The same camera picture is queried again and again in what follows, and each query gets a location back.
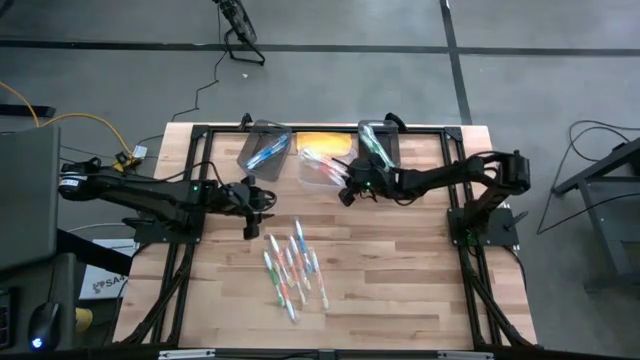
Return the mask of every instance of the cable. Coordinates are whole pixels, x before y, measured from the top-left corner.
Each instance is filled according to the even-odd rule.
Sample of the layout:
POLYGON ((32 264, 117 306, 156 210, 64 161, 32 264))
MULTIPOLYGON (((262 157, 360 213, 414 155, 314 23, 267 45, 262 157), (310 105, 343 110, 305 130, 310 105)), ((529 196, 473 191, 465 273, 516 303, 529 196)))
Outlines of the cable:
POLYGON ((589 211, 589 210, 593 209, 593 208, 594 208, 594 207, 596 207, 596 206, 599 206, 599 205, 602 205, 602 204, 608 203, 609 201, 614 201, 614 200, 618 200, 618 199, 624 199, 624 198, 627 198, 627 197, 638 196, 638 195, 640 195, 640 192, 637 192, 637 193, 630 193, 630 194, 624 194, 624 195, 618 195, 618 196, 614 196, 614 197, 609 198, 609 199, 606 199, 606 200, 602 200, 602 201, 597 202, 597 203, 595 203, 595 204, 593 204, 593 205, 591 205, 591 206, 589 206, 589 207, 587 207, 587 208, 585 208, 585 209, 583 209, 583 210, 581 210, 581 211, 578 211, 577 213, 575 213, 575 214, 573 214, 573 215, 571 215, 571 216, 568 216, 568 217, 566 217, 566 218, 564 218, 564 219, 562 219, 562 220, 558 221, 557 223, 555 223, 555 224, 553 224, 553 225, 551 225, 551 226, 548 226, 548 227, 546 227, 546 228, 544 228, 544 229, 540 230, 536 235, 540 235, 540 234, 542 234, 542 233, 545 233, 545 232, 547 232, 547 231, 549 231, 549 230, 553 229, 554 227, 556 227, 556 226, 558 226, 558 225, 560 225, 560 224, 563 224, 563 223, 565 223, 565 222, 567 222, 567 221, 569 221, 569 220, 573 219, 574 217, 576 217, 576 216, 578 216, 578 215, 580 215, 580 214, 582 214, 582 213, 585 213, 585 212, 587 212, 587 211, 589 211))
POLYGON ((51 278, 49 279, 49 291, 47 292, 47 302, 51 301, 51 291, 53 290, 53 281, 56 278, 56 263, 51 260, 51 278))
MULTIPOLYGON (((571 129, 573 128, 573 126, 575 126, 576 124, 586 123, 586 122, 593 122, 593 123, 597 123, 597 124, 604 124, 604 125, 606 125, 606 126, 608 126, 608 125, 609 125, 609 124, 602 123, 602 122, 595 121, 595 120, 580 120, 580 121, 577 121, 577 122, 573 123, 573 124, 569 127, 569 136, 571 136, 571 129)), ((553 182, 552 182, 552 184, 551 184, 551 188, 549 189, 549 195, 547 196, 547 202, 546 202, 545 207, 544 207, 544 210, 543 210, 543 212, 542 212, 542 217, 540 218, 540 223, 538 223, 538 229, 536 230, 536 235, 541 235, 542 233, 544 233, 544 232, 546 232, 546 231, 548 231, 548 230, 553 229, 554 227, 556 227, 556 226, 558 226, 558 225, 560 225, 560 224, 564 223, 565 221, 568 221, 568 220, 570 220, 570 219, 573 219, 575 216, 578 216, 578 215, 582 214, 583 212, 585 212, 585 211, 587 211, 587 210, 591 209, 592 207, 595 207, 595 206, 597 206, 597 205, 600 205, 600 203, 595 204, 595 205, 593 205, 592 207, 589 207, 589 208, 587 208, 587 209, 585 209, 585 210, 583 210, 583 211, 581 211, 581 212, 579 212, 579 213, 577 213, 577 214, 574 214, 574 215, 572 215, 572 216, 570 216, 570 217, 568 217, 568 218, 565 218, 565 219, 561 220, 560 222, 558 222, 558 223, 556 223, 556 224, 554 224, 554 225, 551 225, 551 226, 548 226, 548 227, 546 227, 546 228, 542 229, 542 224, 544 223, 544 220, 545 220, 545 218, 546 218, 546 216, 547 216, 547 212, 549 211, 549 205, 551 204, 551 197, 553 196, 553 189, 556 187, 556 184, 558 183, 558 178, 560 178, 560 173, 561 173, 561 171, 562 171, 562 167, 564 166, 565 161, 567 160, 567 156, 569 155, 569 151, 570 151, 572 148, 574 148, 574 144, 575 144, 575 142, 576 142, 576 141, 577 141, 577 140, 578 140, 582 135, 584 135, 585 133, 587 133, 587 132, 589 132, 589 131, 592 131, 592 130, 602 130, 602 129, 607 129, 607 128, 606 128, 605 126, 592 126, 592 127, 590 127, 590 128, 587 128, 587 129, 582 130, 582 131, 581 131, 581 132, 580 132, 580 133, 579 133, 575 138, 572 138, 572 139, 571 139, 571 142, 570 142, 569 146, 567 146, 567 150, 564 152, 564 155, 562 156, 562 160, 560 160, 560 164, 558 165, 558 170, 556 171, 556 174, 555 174, 555 176, 554 176, 554 178, 553 178, 553 182)))
POLYGON ((99 121, 103 124, 105 124, 110 130, 111 132, 113 132, 113 134, 118 138, 118 141, 120 141, 120 144, 122 145, 122 148, 125 149, 127 151, 127 154, 129 156, 133 155, 133 152, 131 151, 131 149, 129 149, 129 147, 127 146, 127 144, 124 142, 124 139, 122 138, 122 136, 120 135, 120 133, 118 132, 118 130, 116 130, 113 125, 111 125, 111 123, 109 123, 107 120, 96 116, 96 115, 92 115, 92 114, 87 114, 87 113, 69 113, 69 114, 64 114, 64 115, 60 115, 60 116, 56 116, 53 119, 45 122, 44 124, 42 124, 41 126, 47 126, 49 124, 53 124, 56 121, 60 121, 62 119, 66 119, 66 118, 70 118, 70 117, 85 117, 88 119, 92 119, 92 120, 96 120, 99 121))
POLYGON ((161 138, 161 137, 164 137, 164 134, 149 136, 148 138, 144 138, 144 139, 138 141, 136 146, 139 146, 140 144, 142 144, 145 141, 149 141, 149 140, 153 140, 153 139, 157 139, 157 138, 161 138))
POLYGON ((40 122, 38 121, 38 116, 36 115, 36 112, 33 110, 33 107, 31 106, 31 104, 29 103, 29 101, 27 99, 25 99, 24 96, 22 96, 19 92, 17 92, 16 90, 14 90, 11 86, 5 84, 4 82, 0 81, 0 86, 2 86, 3 88, 9 90, 9 92, 11 92, 12 94, 14 94, 16 97, 18 97, 20 100, 22 100, 22 102, 27 106, 27 108, 29 108, 29 112, 31 112, 31 115, 33 116, 33 121, 36 124, 36 127, 41 127, 41 126, 47 126, 49 124, 52 124, 56 121, 65 119, 65 118, 69 118, 69 117, 86 117, 89 119, 93 119, 96 121, 100 121, 103 124, 105 124, 112 132, 113 134, 118 138, 118 140, 120 141, 120 144, 122 144, 122 148, 125 149, 128 153, 129 156, 132 156, 132 152, 129 149, 129 147, 127 146, 127 144, 124 142, 124 140, 122 139, 122 136, 120 135, 120 133, 118 132, 118 130, 116 130, 111 123, 109 123, 107 120, 98 117, 96 115, 92 115, 92 114, 86 114, 86 113, 70 113, 70 114, 64 114, 64 115, 60 115, 60 116, 56 116, 55 118, 45 122, 44 124, 40 125, 40 122))
POLYGON ((76 149, 74 147, 71 146, 66 146, 66 145, 60 145, 61 148, 63 149, 67 149, 67 150, 71 150, 71 151, 77 151, 83 154, 87 154, 87 155, 93 155, 93 156, 97 156, 97 157, 101 157, 101 158, 106 158, 106 159, 115 159, 114 156, 107 156, 107 155, 100 155, 91 151, 86 151, 86 150, 81 150, 81 149, 76 149))
POLYGON ((85 230, 85 229, 93 229, 93 228, 97 228, 97 227, 106 227, 106 226, 127 226, 123 223, 102 223, 102 224, 91 224, 91 225, 85 225, 85 226, 80 226, 71 230, 65 230, 68 233, 73 233, 76 231, 80 231, 80 230, 85 230))
POLYGON ((116 296, 116 307, 115 309, 113 309, 113 317, 111 318, 111 324, 109 325, 109 329, 107 329, 107 333, 104 335, 104 339, 102 339, 102 346, 106 345, 107 340, 109 340, 109 336, 113 336, 111 335, 111 333, 115 330, 115 322, 116 322, 116 319, 118 318, 118 313, 119 313, 118 309, 120 308, 120 304, 122 303, 122 298, 120 296, 122 295, 122 291, 127 286, 128 282, 129 282, 129 278, 127 278, 127 280, 125 280, 122 283, 122 287, 120 287, 120 291, 118 291, 118 295, 116 296))
MULTIPOLYGON (((220 4, 218 4, 218 42, 220 44, 222 44, 222 40, 220 38, 221 33, 222 33, 222 25, 221 25, 221 22, 220 22, 220 4)), ((170 122, 174 122, 174 120, 176 119, 177 116, 188 114, 190 112, 200 110, 200 107, 198 106, 198 99, 199 99, 199 96, 200 96, 200 91, 208 89, 208 88, 212 87, 213 85, 215 85, 215 84, 217 84, 219 82, 218 81, 218 65, 222 62, 222 59, 224 59, 224 57, 227 56, 228 52, 229 52, 229 50, 225 50, 224 53, 222 54, 222 56, 220 57, 220 59, 218 59, 218 62, 216 62, 215 66, 213 67, 213 81, 210 82, 209 84, 203 86, 203 87, 198 88, 196 90, 196 99, 194 101, 193 107, 191 109, 180 111, 180 112, 177 112, 177 113, 173 114, 173 116, 171 117, 171 121, 170 122)))
POLYGON ((520 266, 520 272, 522 273, 522 282, 524 283, 524 291, 526 292, 527 291, 527 276, 524 273, 524 265, 522 265, 522 260, 520 260, 520 257, 518 256, 518 254, 516 254, 516 252, 513 251, 512 248, 510 248, 508 246, 504 246, 504 248, 505 248, 505 250, 510 252, 511 255, 513 255, 513 257, 518 262, 518 265, 520 266))
POLYGON ((27 108, 29 108, 29 112, 33 116, 33 121, 36 123, 36 127, 40 127, 40 122, 38 121, 38 116, 36 115, 36 112, 33 110, 33 107, 31 107, 31 104, 29 104, 29 101, 27 101, 27 99, 25 99, 24 96, 22 96, 19 92, 14 90, 11 86, 3 83, 2 81, 0 81, 0 86, 2 86, 3 88, 9 90, 9 92, 11 92, 18 99, 22 100, 22 102, 25 105, 27 105, 27 108))
POLYGON ((578 148, 576 148, 576 146, 574 144, 576 139, 573 139, 573 136, 572 136, 573 128, 576 125, 583 124, 583 123, 596 123, 596 124, 599 124, 599 125, 603 125, 603 126, 593 126, 593 127, 590 127, 589 129, 600 129, 600 130, 606 130, 606 131, 612 132, 612 133, 618 135, 619 137, 621 137, 627 143, 631 142, 631 140, 629 140, 626 136, 622 135, 620 132, 618 132, 618 131, 616 131, 616 130, 614 130, 612 128, 621 128, 621 130, 627 130, 627 131, 640 131, 640 128, 622 128, 622 127, 617 126, 617 125, 611 125, 611 124, 607 124, 607 123, 603 123, 603 122, 595 121, 595 120, 579 120, 579 121, 574 122, 569 127, 569 142, 571 144, 571 148, 573 149, 573 151, 576 152, 576 154, 578 154, 578 156, 580 156, 581 158, 583 158, 583 159, 585 159, 587 161, 591 161, 591 162, 596 162, 596 161, 599 161, 600 159, 592 159, 590 157, 587 157, 587 156, 583 155, 580 151, 578 151, 578 148))
POLYGON ((219 176, 218 174, 218 169, 216 168, 216 165, 214 163, 212 163, 211 161, 203 161, 203 162, 199 162, 193 166, 191 166, 191 168, 183 170, 177 174, 173 174, 171 176, 168 176, 166 178, 163 179, 150 179, 150 180, 136 180, 136 179, 127 179, 126 177, 119 177, 119 176, 113 176, 113 175, 106 175, 106 174, 73 174, 73 176, 97 176, 97 177, 105 177, 105 178, 111 178, 111 179, 117 179, 117 180, 123 180, 125 182, 131 182, 131 183, 140 183, 140 184, 155 184, 155 183, 161 183, 161 182, 167 182, 171 179, 175 179, 180 175, 184 175, 186 174, 188 171, 192 171, 193 169, 195 169, 198 166, 201 166, 203 164, 209 164, 213 167, 214 172, 216 173, 216 176, 219 176))

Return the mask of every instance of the floor stripe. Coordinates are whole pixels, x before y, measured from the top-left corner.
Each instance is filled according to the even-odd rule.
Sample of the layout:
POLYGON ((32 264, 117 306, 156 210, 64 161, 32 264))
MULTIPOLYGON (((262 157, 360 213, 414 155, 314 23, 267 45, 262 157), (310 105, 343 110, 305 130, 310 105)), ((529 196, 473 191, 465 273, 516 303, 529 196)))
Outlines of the floor stripe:
MULTIPOLYGON (((32 49, 75 50, 129 50, 129 51, 224 51, 221 44, 191 44, 163 42, 118 41, 59 41, 1 39, 0 47, 32 49)), ((638 49, 568 49, 568 48, 514 48, 469 46, 394 46, 394 45, 285 45, 258 44, 263 52, 335 52, 335 53, 390 53, 390 54, 450 54, 490 56, 587 56, 587 57, 640 57, 638 49)), ((231 50, 243 51, 240 45, 231 50)))
MULTIPOLYGON (((440 0, 440 9, 442 10, 442 22, 444 23, 444 33, 447 37, 447 45, 450 49, 455 49, 458 47, 458 44, 456 42, 455 31, 453 30, 453 21, 451 21, 449 1, 440 0)), ((464 86, 462 66, 460 65, 460 56, 457 52, 450 51, 449 60, 451 62, 453 86, 456 90, 456 98, 458 100, 458 110, 460 111, 461 124, 472 125, 473 122, 471 121, 471 109, 469 108, 469 100, 467 99, 467 89, 464 86)))

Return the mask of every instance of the black cable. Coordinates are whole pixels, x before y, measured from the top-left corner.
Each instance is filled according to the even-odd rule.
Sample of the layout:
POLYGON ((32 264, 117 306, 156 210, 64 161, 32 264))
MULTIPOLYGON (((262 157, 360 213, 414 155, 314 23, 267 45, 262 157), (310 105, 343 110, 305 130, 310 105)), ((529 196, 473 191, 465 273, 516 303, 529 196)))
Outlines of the black cable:
POLYGON ((583 209, 583 210, 581 210, 581 211, 578 211, 577 213, 575 213, 575 214, 573 214, 573 215, 571 215, 571 216, 568 216, 568 217, 566 217, 566 218, 564 218, 564 219, 562 219, 562 220, 558 221, 557 223, 555 223, 555 224, 553 224, 553 225, 551 225, 551 226, 548 226, 548 227, 546 227, 546 228, 542 229, 541 231, 539 231, 539 232, 537 233, 537 235, 543 234, 543 233, 545 233, 545 232, 547 232, 547 231, 549 231, 549 230, 553 229, 554 227, 556 227, 556 226, 558 226, 558 225, 561 225, 561 224, 563 224, 563 223, 565 223, 565 222, 567 222, 567 221, 569 221, 569 220, 573 219, 574 217, 576 217, 576 216, 578 216, 578 215, 580 215, 580 214, 583 214, 583 213, 585 213, 585 212, 587 212, 587 211, 589 211, 589 210, 593 209, 593 208, 594 208, 594 207, 596 207, 596 206, 599 206, 599 205, 602 205, 602 204, 608 203, 609 201, 614 201, 614 200, 618 200, 618 199, 624 199, 624 198, 627 198, 627 197, 638 196, 638 195, 640 195, 640 192, 637 192, 637 193, 630 193, 630 194, 624 194, 624 195, 618 195, 618 196, 614 196, 614 197, 611 197, 611 198, 606 199, 606 200, 602 200, 602 201, 597 202, 597 203, 595 203, 595 204, 593 204, 593 205, 591 205, 591 206, 589 206, 589 207, 587 207, 587 208, 585 208, 585 209, 583 209))
MULTIPOLYGON (((218 169, 216 168, 216 164, 212 163, 211 161, 203 161, 203 162, 199 162, 197 164, 194 164, 193 166, 191 166, 189 169, 185 169, 177 174, 173 174, 171 176, 168 176, 166 178, 163 179, 149 179, 149 180, 137 180, 137 179, 127 179, 126 177, 122 176, 114 176, 114 175, 107 175, 107 174, 73 174, 73 176, 95 176, 95 177, 104 177, 104 178, 110 178, 110 179, 117 179, 117 180, 122 180, 124 182, 131 182, 131 183, 141 183, 141 184, 155 184, 155 183, 161 183, 161 182, 167 182, 171 179, 175 179, 178 176, 184 175, 185 173, 187 173, 188 171, 192 171, 193 169, 195 169, 198 166, 201 166, 203 164, 209 164, 213 167, 214 172, 216 173, 216 177, 219 177, 218 174, 218 169)), ((61 173, 60 176, 65 176, 68 174, 65 173, 61 173)))
POLYGON ((524 283, 524 291, 527 291, 527 276, 524 273, 524 265, 522 265, 522 260, 520 260, 520 257, 518 256, 518 254, 516 254, 516 252, 513 251, 512 248, 508 246, 504 246, 504 249, 510 252, 511 255, 513 255, 513 257, 518 262, 518 265, 520 266, 520 272, 522 273, 522 282, 524 283))
MULTIPOLYGON (((595 121, 595 120, 580 120, 580 121, 577 121, 577 122, 573 123, 569 127, 569 135, 571 136, 571 128, 573 126, 575 126, 576 124, 585 123, 585 122, 593 122, 593 123, 597 123, 597 124, 604 124, 606 126, 609 125, 609 124, 602 123, 602 122, 595 121)), ((560 222, 557 222, 557 223, 555 223, 555 224, 553 224, 551 226, 548 226, 548 227, 542 229, 542 224, 544 223, 544 220, 547 217, 547 212, 549 211, 549 205, 551 204, 551 198, 553 196, 553 189, 556 187, 556 184, 558 183, 558 178, 560 178, 560 173, 562 171, 562 167, 564 166, 565 161, 567 160, 567 156, 569 155, 569 151, 574 148, 574 143, 580 138, 580 136, 582 136, 585 133, 587 133, 589 131, 592 131, 592 130, 602 130, 602 129, 607 129, 607 128, 605 126, 592 126, 592 127, 589 127, 589 128, 586 128, 586 129, 582 130, 575 138, 571 139, 570 144, 569 144, 569 146, 567 146, 567 150, 564 152, 564 155, 562 156, 562 160, 560 160, 560 164, 558 165, 558 170, 556 170, 556 174, 555 174, 555 176, 553 178, 553 182, 551 184, 551 188, 549 189, 549 195, 547 196, 547 202, 546 202, 544 210, 542 212, 542 217, 540 218, 540 223, 538 223, 538 229, 536 230, 536 235, 541 235, 542 233, 544 233, 544 232, 546 232, 548 230, 551 230, 554 227, 564 223, 565 221, 573 219, 574 217, 582 214, 583 212, 588 211, 591 208, 593 208, 595 206, 598 206, 598 205, 600 205, 602 203, 601 202, 601 203, 592 205, 591 207, 586 208, 586 209, 582 210, 581 212, 579 212, 577 214, 569 216, 568 218, 565 218, 565 219, 561 220, 560 222)))
POLYGON ((116 324, 116 320, 118 319, 118 313, 119 313, 118 310, 122 302, 122 298, 120 296, 122 295, 122 291, 124 291, 124 288, 127 286, 128 282, 129 282, 129 279, 127 278, 127 280, 125 280, 122 283, 122 286, 120 287, 120 291, 118 291, 118 296, 116 296, 116 307, 115 309, 113 309, 113 316, 111 317, 111 324, 109 325, 109 329, 107 329, 107 333, 104 335, 104 339, 102 339, 102 346, 106 345, 107 340, 109 340, 109 336, 112 336, 111 333, 115 330, 115 324, 116 324))
MULTIPOLYGON (((611 128, 608 128, 608 127, 605 127, 605 126, 593 126, 593 127, 590 127, 589 129, 600 129, 600 130, 606 130, 606 131, 609 131, 609 132, 612 132, 612 133, 614 133, 614 134, 618 135, 619 137, 621 137, 621 138, 622 138, 625 142, 627 142, 627 143, 631 142, 631 140, 629 140, 629 138, 627 138, 626 136, 622 135, 620 132, 618 132, 618 131, 616 131, 616 130, 614 130, 614 129, 611 129, 611 128)), ((573 139, 573 138, 571 137, 571 129, 569 130, 569 141, 570 141, 571 148, 573 149, 573 151, 575 151, 575 152, 576 152, 576 154, 578 154, 578 156, 580 156, 581 158, 583 158, 583 159, 585 159, 585 160, 587 160, 587 161, 591 161, 591 162, 600 161, 600 159, 593 159, 593 158, 587 157, 587 156, 583 155, 580 151, 578 151, 578 148, 576 148, 576 146, 575 146, 575 139, 573 139)))
POLYGON ((86 151, 86 150, 82 150, 82 149, 77 149, 71 146, 66 146, 66 145, 60 145, 61 148, 63 149, 67 149, 67 150, 71 150, 71 151, 76 151, 79 153, 83 153, 83 154, 87 154, 87 155, 93 155, 93 156, 97 156, 97 157, 101 157, 101 158, 106 158, 106 159, 115 159, 115 156, 107 156, 107 155, 101 155, 101 154, 97 154, 91 151, 86 151))
MULTIPOLYGON (((573 143, 575 140, 577 140, 577 138, 573 139, 573 136, 572 136, 573 128, 576 127, 577 125, 580 125, 580 124, 601 125, 601 127, 598 127, 598 128, 606 129, 606 130, 608 130, 610 132, 613 132, 616 135, 618 135, 621 138, 623 138, 624 140, 626 140, 627 142, 629 142, 629 139, 627 139, 624 135, 622 135, 621 133, 619 133, 619 132, 617 132, 617 131, 615 131, 613 129, 624 130, 624 131, 640 131, 640 128, 613 125, 613 124, 608 124, 608 123, 605 123, 605 122, 602 122, 602 121, 597 121, 597 120, 578 120, 578 121, 574 122, 573 124, 571 124, 571 126, 569 126, 569 141, 571 143, 573 143)), ((576 154, 578 154, 578 156, 580 156, 581 158, 583 158, 585 160, 588 160, 588 161, 598 161, 598 159, 591 159, 591 158, 588 158, 588 157, 582 155, 582 153, 580 153, 580 151, 578 151, 578 149, 576 149, 576 147, 573 146, 573 145, 572 145, 572 148, 576 152, 576 154)))
MULTIPOLYGON (((220 5, 218 5, 218 42, 222 44, 222 41, 220 39, 221 32, 222 32, 222 26, 221 26, 221 22, 220 22, 220 5)), ((209 84, 203 86, 203 87, 198 88, 196 90, 196 99, 194 101, 193 107, 191 109, 180 111, 180 112, 177 112, 177 113, 173 114, 173 116, 171 117, 171 121, 170 122, 173 122, 176 119, 177 116, 188 114, 190 112, 200 110, 200 107, 198 106, 198 99, 199 99, 199 96, 200 96, 200 91, 205 90, 207 88, 210 88, 210 87, 212 87, 213 85, 215 85, 215 84, 217 84, 219 82, 218 81, 218 65, 222 62, 222 59, 224 59, 224 57, 227 56, 228 52, 229 52, 229 50, 225 50, 224 53, 222 54, 222 56, 220 57, 220 59, 218 60, 218 62, 216 62, 215 66, 213 67, 213 81, 210 82, 209 84)))
POLYGON ((47 292, 47 302, 51 301, 51 291, 53 290, 53 281, 56 279, 56 263, 51 260, 51 278, 49 279, 49 291, 47 292))
POLYGON ((154 135, 154 136, 149 136, 148 138, 144 138, 140 141, 138 141, 138 143, 136 144, 136 146, 139 146, 140 144, 142 144, 143 142, 149 141, 149 140, 153 140, 153 139, 157 139, 157 138, 161 138, 164 137, 164 134, 160 134, 160 135, 154 135))

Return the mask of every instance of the yellow object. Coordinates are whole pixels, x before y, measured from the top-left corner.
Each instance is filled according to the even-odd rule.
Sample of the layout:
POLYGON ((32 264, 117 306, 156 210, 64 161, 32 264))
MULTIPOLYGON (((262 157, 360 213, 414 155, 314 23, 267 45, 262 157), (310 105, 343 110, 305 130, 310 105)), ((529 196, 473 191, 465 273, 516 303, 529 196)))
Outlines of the yellow object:
POLYGON ((352 146, 351 134, 340 133, 297 133, 296 143, 298 151, 308 147, 327 156, 345 156, 352 146))
POLYGON ((76 308, 76 333, 84 332, 93 321, 93 312, 89 309, 76 308))
POLYGON ((29 102, 27 101, 27 99, 24 98, 24 96, 22 96, 19 92, 13 90, 13 88, 5 83, 3 83, 2 81, 0 81, 0 86, 2 86, 3 88, 9 90, 9 92, 11 92, 13 95, 15 95, 18 99, 22 100, 22 102, 27 105, 27 107, 29 108, 29 112, 31 112, 31 115, 33 115, 33 121, 35 121, 36 123, 36 127, 40 127, 40 123, 38 122, 38 116, 36 115, 36 112, 33 111, 33 108, 31 107, 31 104, 29 104, 29 102))
POLYGON ((113 134, 118 138, 118 140, 120 141, 120 144, 122 144, 122 148, 127 151, 127 155, 129 155, 129 157, 133 156, 133 153, 131 152, 131 150, 129 149, 127 144, 124 142, 124 139, 122 139, 122 136, 120 135, 118 130, 116 130, 107 120, 105 120, 105 119, 103 119, 101 117, 92 115, 92 114, 86 114, 86 113, 64 114, 64 115, 60 115, 60 116, 54 117, 53 119, 51 119, 51 120, 47 121, 46 123, 42 124, 42 126, 47 126, 49 124, 53 124, 54 122, 56 122, 58 120, 66 119, 66 118, 69 118, 69 117, 85 117, 85 118, 96 120, 96 121, 99 121, 99 122, 105 124, 111 130, 111 132, 113 132, 113 134))

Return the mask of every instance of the computer mouse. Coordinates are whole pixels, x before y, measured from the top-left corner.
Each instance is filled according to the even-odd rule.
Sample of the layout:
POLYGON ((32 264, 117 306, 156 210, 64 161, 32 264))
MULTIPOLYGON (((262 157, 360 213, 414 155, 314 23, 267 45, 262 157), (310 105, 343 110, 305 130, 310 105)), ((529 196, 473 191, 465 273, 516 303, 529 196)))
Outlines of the computer mouse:
POLYGON ((32 351, 53 350, 60 341, 60 304, 39 305, 29 320, 29 347, 32 351))

